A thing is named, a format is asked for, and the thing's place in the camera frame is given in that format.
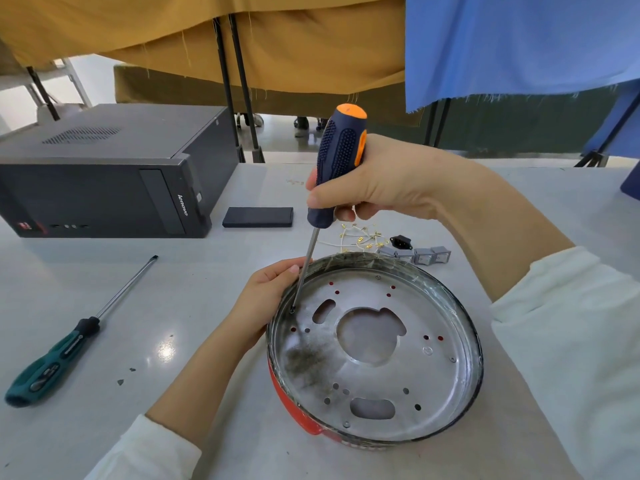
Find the mustard yellow cloth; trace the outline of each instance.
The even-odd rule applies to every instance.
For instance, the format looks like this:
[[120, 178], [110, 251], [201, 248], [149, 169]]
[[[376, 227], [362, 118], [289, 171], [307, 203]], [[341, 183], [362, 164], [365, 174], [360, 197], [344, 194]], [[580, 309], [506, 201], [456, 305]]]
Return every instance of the mustard yellow cloth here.
[[404, 0], [3, 0], [0, 38], [23, 65], [101, 53], [221, 82], [211, 19], [237, 14], [252, 88], [356, 94], [404, 81]]

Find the computer case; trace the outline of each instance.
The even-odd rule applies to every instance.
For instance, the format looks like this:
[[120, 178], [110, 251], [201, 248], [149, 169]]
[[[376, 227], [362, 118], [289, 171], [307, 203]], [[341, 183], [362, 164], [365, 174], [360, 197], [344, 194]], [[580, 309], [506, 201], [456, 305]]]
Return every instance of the computer case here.
[[101, 104], [0, 142], [21, 237], [204, 237], [238, 164], [226, 107]]

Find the lenovo logo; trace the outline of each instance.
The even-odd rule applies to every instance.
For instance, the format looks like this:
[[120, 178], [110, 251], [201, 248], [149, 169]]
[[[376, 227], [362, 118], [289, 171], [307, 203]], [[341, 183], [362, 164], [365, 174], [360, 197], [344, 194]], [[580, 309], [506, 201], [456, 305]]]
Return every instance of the lenovo logo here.
[[182, 195], [178, 194], [178, 200], [180, 201], [180, 205], [182, 206], [182, 211], [184, 212], [185, 216], [189, 216], [187, 213], [187, 208], [184, 206], [184, 201], [182, 200]]

